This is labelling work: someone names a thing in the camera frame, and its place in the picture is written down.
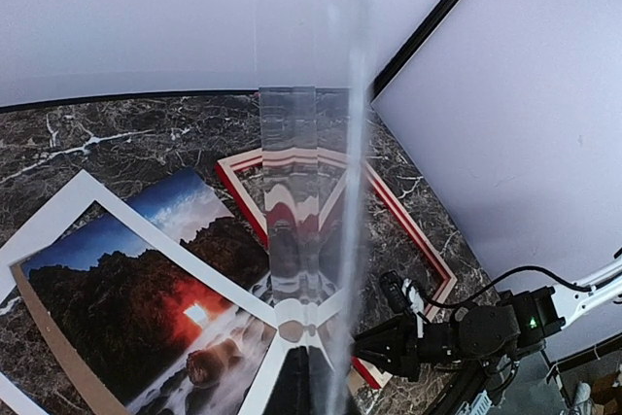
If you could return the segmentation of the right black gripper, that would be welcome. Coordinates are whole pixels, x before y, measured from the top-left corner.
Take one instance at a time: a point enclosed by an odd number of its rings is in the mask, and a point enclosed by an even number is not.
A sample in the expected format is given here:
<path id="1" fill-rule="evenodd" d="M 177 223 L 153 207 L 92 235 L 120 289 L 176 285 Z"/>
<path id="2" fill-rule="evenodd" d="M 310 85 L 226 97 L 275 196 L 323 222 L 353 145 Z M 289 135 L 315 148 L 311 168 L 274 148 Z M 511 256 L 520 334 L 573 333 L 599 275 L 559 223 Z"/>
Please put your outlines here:
<path id="1" fill-rule="evenodd" d="M 418 381 L 423 364 L 455 363 L 466 357 L 450 323 L 422 323 L 401 314 L 357 334 L 352 363 L 365 379 L 382 373 Z"/>

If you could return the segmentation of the white mat board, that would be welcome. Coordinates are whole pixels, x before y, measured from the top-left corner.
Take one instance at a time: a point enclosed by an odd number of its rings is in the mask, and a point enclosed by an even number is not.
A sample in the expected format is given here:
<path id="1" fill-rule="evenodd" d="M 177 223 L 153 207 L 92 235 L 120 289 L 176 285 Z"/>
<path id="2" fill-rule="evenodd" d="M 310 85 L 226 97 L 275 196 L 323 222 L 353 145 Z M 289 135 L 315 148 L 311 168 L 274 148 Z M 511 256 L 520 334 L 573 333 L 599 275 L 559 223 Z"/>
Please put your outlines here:
<path id="1" fill-rule="evenodd" d="M 182 248 L 179 243 L 140 216 L 85 170 L 64 185 L 1 247 L 1 265 L 7 268 L 48 248 L 93 203 L 101 205 L 111 216 L 217 294 L 241 306 L 272 327 L 277 326 L 274 307 L 234 284 L 216 269 Z M 319 335 L 306 335 L 298 343 L 290 342 L 280 335 L 276 336 L 259 367 L 256 381 L 251 385 L 250 392 L 241 405 L 242 414 L 258 414 L 265 408 L 287 353 L 291 349 L 304 346 L 319 348 L 329 365 L 332 365 Z"/>

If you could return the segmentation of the red wooden picture frame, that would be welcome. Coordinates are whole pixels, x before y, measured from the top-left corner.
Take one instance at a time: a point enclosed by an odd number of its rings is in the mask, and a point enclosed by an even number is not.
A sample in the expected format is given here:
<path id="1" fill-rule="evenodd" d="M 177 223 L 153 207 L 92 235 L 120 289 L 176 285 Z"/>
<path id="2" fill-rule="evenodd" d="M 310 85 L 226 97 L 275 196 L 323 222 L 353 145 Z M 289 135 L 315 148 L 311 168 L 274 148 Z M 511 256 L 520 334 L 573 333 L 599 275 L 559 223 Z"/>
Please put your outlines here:
<path id="1" fill-rule="evenodd" d="M 250 223 L 260 242 L 268 245 L 266 220 L 262 210 L 252 199 L 242 185 L 237 173 L 262 164 L 262 151 L 260 148 L 240 153 L 234 156 L 221 158 L 216 163 L 216 172 L 226 186 L 243 215 Z M 432 245 L 426 234 L 420 229 L 412 217 L 407 213 L 403 205 L 398 201 L 390 188 L 385 184 L 377 172 L 370 166 L 366 167 L 366 178 L 379 198 L 396 217 L 401 227 L 417 245 L 425 260 L 432 269 L 440 275 L 441 282 L 433 294 L 433 299 L 438 302 L 446 300 L 457 283 L 456 274 L 451 270 L 446 261 L 441 257 L 438 250 Z M 373 390 L 384 388 L 391 379 L 387 372 L 379 370 L 371 363 L 357 358 L 352 359 L 353 369 L 350 373 L 354 381 L 354 388 L 358 389 L 364 384 Z"/>

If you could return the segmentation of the brown backing board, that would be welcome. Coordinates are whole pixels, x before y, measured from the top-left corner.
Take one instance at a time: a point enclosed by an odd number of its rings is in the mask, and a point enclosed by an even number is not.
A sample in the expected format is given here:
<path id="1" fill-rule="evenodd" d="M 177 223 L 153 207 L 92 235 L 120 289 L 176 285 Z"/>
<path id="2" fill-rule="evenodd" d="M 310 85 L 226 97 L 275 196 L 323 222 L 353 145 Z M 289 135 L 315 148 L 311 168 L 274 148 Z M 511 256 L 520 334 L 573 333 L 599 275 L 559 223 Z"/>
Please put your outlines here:
<path id="1" fill-rule="evenodd" d="M 26 307 L 50 347 L 54 358 L 93 413 L 128 415 L 129 412 L 124 405 L 106 388 L 97 375 L 91 371 L 77 350 L 63 335 L 49 311 L 29 284 L 20 265 L 15 262 L 10 266 L 10 270 Z"/>

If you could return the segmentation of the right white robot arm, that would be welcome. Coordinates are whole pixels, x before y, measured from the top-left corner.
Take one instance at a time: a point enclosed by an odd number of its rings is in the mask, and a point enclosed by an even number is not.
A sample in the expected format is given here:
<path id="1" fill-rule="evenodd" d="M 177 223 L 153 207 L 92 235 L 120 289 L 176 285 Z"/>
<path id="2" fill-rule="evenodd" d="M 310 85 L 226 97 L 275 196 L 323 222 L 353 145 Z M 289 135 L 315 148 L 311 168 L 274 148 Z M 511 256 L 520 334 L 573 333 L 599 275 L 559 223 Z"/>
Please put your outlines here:
<path id="1" fill-rule="evenodd" d="M 446 303 L 395 271 L 384 273 L 380 288 L 394 315 L 355 336 L 353 365 L 369 363 L 410 381 L 419 379 L 424 363 L 491 363 L 508 358 L 516 365 L 583 315 L 607 302 L 621 301 L 619 253 L 611 264 L 574 282 L 536 265 L 513 268 L 500 278 L 522 272 L 543 274 L 553 283 L 519 294 L 506 291 L 494 304 L 476 301 L 488 292 L 487 287 Z"/>

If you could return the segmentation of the clear acrylic sheet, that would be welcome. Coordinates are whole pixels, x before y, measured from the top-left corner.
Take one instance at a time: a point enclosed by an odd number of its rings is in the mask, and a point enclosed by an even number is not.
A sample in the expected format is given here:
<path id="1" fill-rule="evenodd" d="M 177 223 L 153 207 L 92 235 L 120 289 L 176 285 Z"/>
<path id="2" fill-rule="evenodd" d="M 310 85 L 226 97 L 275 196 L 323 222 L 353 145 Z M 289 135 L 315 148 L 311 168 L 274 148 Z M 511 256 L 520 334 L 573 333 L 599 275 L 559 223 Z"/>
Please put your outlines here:
<path id="1" fill-rule="evenodd" d="M 263 206 L 277 331 L 351 366 L 364 264 L 369 0 L 256 0 Z"/>

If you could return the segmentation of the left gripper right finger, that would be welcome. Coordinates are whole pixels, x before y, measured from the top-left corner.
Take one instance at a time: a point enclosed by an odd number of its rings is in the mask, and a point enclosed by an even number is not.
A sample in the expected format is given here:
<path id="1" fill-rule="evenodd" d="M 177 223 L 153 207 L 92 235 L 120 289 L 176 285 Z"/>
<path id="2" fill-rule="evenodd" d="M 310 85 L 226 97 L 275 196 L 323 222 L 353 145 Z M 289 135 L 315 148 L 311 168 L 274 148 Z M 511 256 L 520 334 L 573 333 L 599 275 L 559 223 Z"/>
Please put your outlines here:
<path id="1" fill-rule="evenodd" d="M 338 374 L 330 367 L 327 358 L 317 347 L 308 349 L 309 360 L 309 413 L 357 414 L 358 407 L 346 381 L 338 381 Z"/>

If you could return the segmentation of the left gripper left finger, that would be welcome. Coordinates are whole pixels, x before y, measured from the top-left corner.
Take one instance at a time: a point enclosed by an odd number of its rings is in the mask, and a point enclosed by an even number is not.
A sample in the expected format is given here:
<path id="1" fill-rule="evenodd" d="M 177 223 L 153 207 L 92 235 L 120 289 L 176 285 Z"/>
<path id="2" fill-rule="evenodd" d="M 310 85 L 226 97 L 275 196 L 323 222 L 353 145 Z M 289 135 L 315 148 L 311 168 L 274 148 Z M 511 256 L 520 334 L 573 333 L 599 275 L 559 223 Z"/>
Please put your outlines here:
<path id="1" fill-rule="evenodd" d="M 308 413 L 309 358 L 305 347 L 297 347 L 287 353 L 263 415 Z"/>

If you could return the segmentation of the landscape photo print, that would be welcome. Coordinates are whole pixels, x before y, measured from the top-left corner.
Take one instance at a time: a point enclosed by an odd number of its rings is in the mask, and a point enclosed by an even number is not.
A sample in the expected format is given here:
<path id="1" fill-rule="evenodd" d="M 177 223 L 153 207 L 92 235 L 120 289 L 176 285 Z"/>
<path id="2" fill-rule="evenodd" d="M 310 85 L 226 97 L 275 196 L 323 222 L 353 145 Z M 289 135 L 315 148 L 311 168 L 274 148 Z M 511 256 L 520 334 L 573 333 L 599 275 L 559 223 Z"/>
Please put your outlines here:
<path id="1" fill-rule="evenodd" d="M 268 256 L 191 169 L 131 197 L 156 228 L 260 299 Z M 62 335 L 132 414 L 235 414 L 274 335 L 104 214 L 20 266 Z"/>

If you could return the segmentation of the right black corner post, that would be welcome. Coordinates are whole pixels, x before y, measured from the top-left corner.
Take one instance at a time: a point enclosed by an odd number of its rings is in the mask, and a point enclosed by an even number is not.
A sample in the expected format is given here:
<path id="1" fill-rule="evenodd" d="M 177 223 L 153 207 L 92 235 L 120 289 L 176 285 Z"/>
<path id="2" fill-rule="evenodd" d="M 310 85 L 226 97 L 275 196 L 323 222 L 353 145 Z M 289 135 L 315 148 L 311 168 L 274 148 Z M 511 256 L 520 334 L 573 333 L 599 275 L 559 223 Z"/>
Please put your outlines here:
<path id="1" fill-rule="evenodd" d="M 439 0 L 422 22 L 387 62 L 384 68 L 375 76 L 369 86 L 370 101 L 377 99 L 392 83 L 400 71 L 412 59 L 415 53 L 431 37 L 438 26 L 446 19 L 461 0 Z"/>

